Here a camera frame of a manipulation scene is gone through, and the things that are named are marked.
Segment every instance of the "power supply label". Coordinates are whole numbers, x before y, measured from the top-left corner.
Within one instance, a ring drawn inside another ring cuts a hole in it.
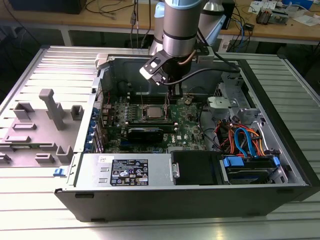
[[[114,159],[112,186],[147,186],[149,184],[148,159]]]

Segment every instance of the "wire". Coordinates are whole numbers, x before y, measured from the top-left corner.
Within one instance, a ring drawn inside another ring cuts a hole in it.
[[[243,40],[244,40],[244,37],[245,37],[245,31],[244,31],[244,27],[243,27],[242,23],[241,23],[239,20],[233,19],[233,18],[230,18],[230,19],[233,20],[233,21],[235,21],[236,23],[238,23],[238,24],[240,25],[240,27],[241,27],[242,37],[241,37],[241,40],[240,40],[240,44],[239,44],[237,50],[235,51],[235,52],[237,53],[237,52],[240,50],[240,46],[241,46],[242,43],[243,43]]]
[[[192,88],[189,89],[187,95],[189,95],[189,94],[191,93],[191,90],[193,90],[193,89],[201,89],[201,90],[203,90],[207,95],[210,95],[210,93],[209,93],[204,87],[202,87],[202,86],[193,86]]]
[[[216,51],[213,50],[214,55],[220,59],[221,61],[223,61],[225,64],[229,65],[231,68],[235,69],[237,73],[240,73],[240,69],[234,64],[231,63],[229,61],[227,61],[226,59],[224,59],[222,56],[220,56]]]
[[[222,67],[208,67],[208,68],[203,68],[203,69],[194,71],[194,72],[190,73],[189,75],[181,78],[178,81],[168,82],[168,83],[167,82],[160,82],[160,84],[166,85],[166,86],[179,84],[179,83],[182,83],[185,80],[193,77],[194,75],[197,75],[197,74],[202,73],[202,72],[207,72],[207,71],[220,71],[220,72],[226,72],[226,73],[239,73],[239,71],[236,70],[236,69],[229,69],[229,68],[222,68]]]
[[[129,8],[129,7],[132,7],[132,6],[133,6],[133,4],[131,4],[131,5],[123,6],[123,7],[120,7],[120,8],[118,8],[118,9],[111,10],[111,11],[103,11],[103,10],[100,10],[100,9],[99,9],[99,11],[90,10],[90,9],[88,8],[88,6],[89,6],[91,3],[95,2],[95,1],[96,1],[96,0],[91,0],[90,2],[88,2],[88,3],[85,5],[85,9],[86,9],[87,11],[89,11],[90,13],[94,13],[94,14],[109,14],[109,13],[114,13],[114,12],[117,12],[117,11],[119,11],[119,10],[122,10],[122,9]],[[101,7],[101,9],[103,9],[103,8],[105,8],[105,7],[108,7],[108,6],[114,6],[114,5],[117,5],[117,4],[104,5],[104,6]]]
[[[151,0],[149,0],[149,28],[146,31],[145,35],[143,36],[142,42],[141,42],[141,49],[143,48],[144,44],[145,44],[145,39],[148,35],[148,33],[151,30]]]
[[[139,0],[136,0],[136,48],[139,48]]]
[[[20,54],[23,56],[23,54],[22,54],[22,52],[21,52],[21,44],[22,44],[22,42],[23,42],[23,40],[24,40],[24,36],[25,36],[25,34],[26,34],[26,30],[24,30],[24,33],[22,34],[22,37],[21,37],[21,41],[20,41],[20,45],[19,45],[19,50],[20,50]]]
[[[184,61],[179,61],[178,65],[183,66],[186,65],[188,62],[190,62],[192,60],[192,58],[194,57],[194,55],[197,53],[197,50],[193,50],[193,52],[188,56],[188,58]]]
[[[11,11],[9,10],[5,0],[2,0],[5,9],[8,11],[8,13],[11,15],[11,17],[18,23],[21,25],[21,27],[24,28],[24,30],[30,35],[30,37],[33,38],[34,41],[36,41],[37,44],[39,44],[39,46],[41,46],[41,43],[25,28],[25,26],[23,26],[23,24],[11,13]]]
[[[131,30],[130,30],[130,44],[131,44],[131,48],[133,49],[134,48],[134,45],[132,44],[132,32],[134,30],[134,26],[131,25]]]
[[[203,106],[202,106],[202,108],[201,108],[201,110],[200,110],[199,118],[198,118],[198,125],[199,125],[199,128],[200,128],[201,132],[203,133],[203,136],[204,136],[205,138],[207,138],[210,142],[212,142],[215,147],[219,148],[219,145],[218,145],[213,139],[211,139],[207,134],[205,134],[205,131],[207,131],[207,130],[209,130],[209,129],[213,129],[213,128],[208,128],[208,129],[206,129],[206,130],[204,131],[203,128],[202,128],[202,126],[201,126],[201,115],[202,115],[202,112],[203,112],[203,110],[204,110],[204,108],[205,108],[205,105],[206,105],[206,104],[204,103]]]
[[[12,46],[14,49],[22,50],[22,51],[26,52],[27,54],[31,55],[32,57],[35,56],[35,54],[29,52],[28,50],[26,50],[26,49],[24,49],[24,48],[21,48],[21,47],[15,46],[15,45],[12,43],[12,41],[13,41],[14,39],[13,39],[10,35],[7,35],[7,34],[5,33],[5,31],[3,31],[3,30],[1,29],[1,27],[0,27],[0,31],[3,33],[3,35],[5,35],[6,38],[9,39],[9,42],[10,42],[11,46]]]
[[[205,36],[202,34],[202,32],[201,32],[201,30],[200,30],[199,27],[198,27],[198,33],[199,33],[199,35],[200,35],[200,37],[201,37],[201,39],[202,39],[202,42],[203,42],[207,47],[209,47],[209,44],[208,44]]]
[[[202,32],[201,32],[201,30],[200,30],[199,27],[198,27],[198,33],[199,33],[200,37],[202,38],[202,41],[204,42],[204,44],[205,44],[206,46],[209,46],[207,40],[205,39],[205,37],[204,37],[204,35],[202,34]],[[237,71],[237,73],[240,73],[240,69],[239,69],[235,64],[227,61],[226,59],[224,59],[222,56],[220,56],[220,55],[219,55],[216,51],[214,51],[214,50],[213,50],[213,53],[214,53],[214,55],[215,55],[218,59],[220,59],[221,61],[223,61],[225,64],[229,65],[231,68],[235,69],[235,70]]]

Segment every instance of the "blue latch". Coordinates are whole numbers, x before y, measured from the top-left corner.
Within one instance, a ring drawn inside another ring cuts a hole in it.
[[[90,126],[90,127],[94,127],[95,125],[96,125],[96,122],[93,121],[93,120],[91,120],[90,123],[89,123],[89,126]]]
[[[53,176],[54,177],[65,177],[66,176],[65,170],[62,168],[57,168],[56,170],[54,170]]]
[[[94,138],[94,136],[92,136],[92,135],[87,135],[87,136],[85,137],[85,140],[91,141],[93,138]]]
[[[95,132],[95,130],[94,130],[92,127],[89,127],[89,128],[88,128],[88,132],[91,133],[91,134],[93,134],[93,133]]]
[[[277,156],[274,156],[273,157],[273,161],[274,161],[274,164],[279,167],[281,164],[280,164],[280,161],[279,161],[279,158]]]
[[[84,144],[84,147],[85,147],[86,149],[90,149],[90,148],[91,148],[91,143],[86,142],[86,143]]]
[[[244,166],[245,163],[243,159],[239,156],[227,156],[223,159],[224,167],[235,167],[235,166]]]

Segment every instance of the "table leg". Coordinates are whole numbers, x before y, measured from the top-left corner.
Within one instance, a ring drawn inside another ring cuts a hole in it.
[[[6,35],[11,36],[13,39],[18,37],[15,31],[15,26],[1,26],[1,29],[6,33]]]
[[[103,31],[100,32],[100,40],[101,40],[101,45],[106,45],[106,38],[105,38],[105,33]]]
[[[226,52],[228,50],[229,43],[233,38],[234,38],[233,35],[223,35],[218,51],[219,52]]]
[[[61,31],[64,45],[65,46],[73,46],[72,39],[69,34],[69,29],[67,27],[63,27],[60,29],[60,31]]]

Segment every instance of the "small connector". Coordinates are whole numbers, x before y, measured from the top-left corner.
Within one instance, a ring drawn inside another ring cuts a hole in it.
[[[136,12],[133,11],[133,12],[131,13],[131,19],[130,19],[130,24],[131,24],[131,26],[136,25],[136,20],[137,20]]]
[[[250,32],[252,32],[254,30],[254,28],[255,28],[255,25],[250,24],[250,23],[245,23],[243,25],[243,30],[247,30],[247,31],[250,31]]]

